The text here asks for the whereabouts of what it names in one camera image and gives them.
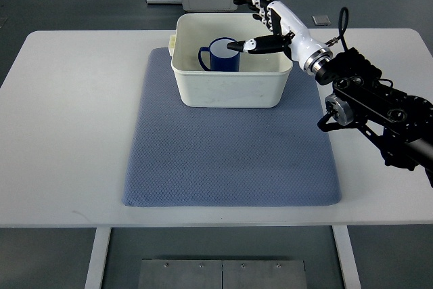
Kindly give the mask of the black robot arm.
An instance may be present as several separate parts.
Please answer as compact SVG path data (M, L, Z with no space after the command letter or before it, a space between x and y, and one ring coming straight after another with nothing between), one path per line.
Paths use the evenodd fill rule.
M432 178L432 104L394 88L390 79L354 47L348 48L344 33L348 9L340 10L338 36L343 51L335 58L318 59L312 65L320 85L332 85L325 99L325 115L317 126L323 132L358 129L380 151L387 166L413 171L424 167Z

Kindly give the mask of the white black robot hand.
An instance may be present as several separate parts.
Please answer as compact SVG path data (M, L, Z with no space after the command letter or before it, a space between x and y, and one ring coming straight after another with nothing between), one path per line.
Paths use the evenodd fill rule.
M307 74L314 75L332 59L329 46L312 38L309 29L286 5L276 0L234 0L246 4L252 17L270 31L270 35L231 42L228 49L249 54L284 53Z

